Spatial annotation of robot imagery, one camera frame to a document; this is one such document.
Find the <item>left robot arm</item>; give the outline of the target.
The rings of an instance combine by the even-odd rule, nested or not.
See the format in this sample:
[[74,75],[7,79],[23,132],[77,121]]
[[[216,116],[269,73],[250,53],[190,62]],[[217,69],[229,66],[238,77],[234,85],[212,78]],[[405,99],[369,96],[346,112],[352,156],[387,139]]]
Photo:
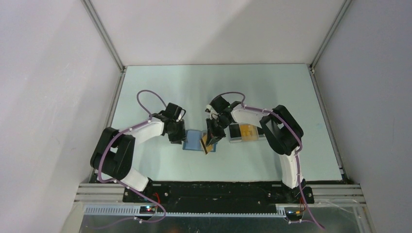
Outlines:
[[153,188],[148,185],[151,179],[133,167],[135,146],[158,136],[167,136],[171,144],[182,144],[186,140],[185,115],[185,109],[168,103],[164,110],[149,114],[136,125],[123,130],[105,128],[90,159],[98,180],[118,182],[135,190],[141,202],[150,201],[154,195]]

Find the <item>blue leather card holder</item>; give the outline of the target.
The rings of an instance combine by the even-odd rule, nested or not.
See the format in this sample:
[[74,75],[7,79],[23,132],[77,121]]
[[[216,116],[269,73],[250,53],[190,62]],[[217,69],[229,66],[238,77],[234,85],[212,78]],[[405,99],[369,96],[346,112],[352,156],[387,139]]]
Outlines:
[[183,142],[182,149],[205,152],[200,142],[205,135],[207,135],[207,131],[186,130],[186,140]]

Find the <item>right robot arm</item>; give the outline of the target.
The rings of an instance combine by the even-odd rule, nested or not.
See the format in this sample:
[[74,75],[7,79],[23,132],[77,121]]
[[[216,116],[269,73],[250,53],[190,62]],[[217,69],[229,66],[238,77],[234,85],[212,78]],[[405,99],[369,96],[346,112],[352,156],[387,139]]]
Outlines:
[[222,95],[207,106],[207,134],[201,140],[208,147],[225,137],[231,124],[249,124],[263,130],[271,149],[279,155],[285,201],[295,203],[302,197],[304,178],[301,174],[299,152],[302,150],[304,132],[288,109],[283,105],[268,110],[251,107],[243,101],[229,103]]

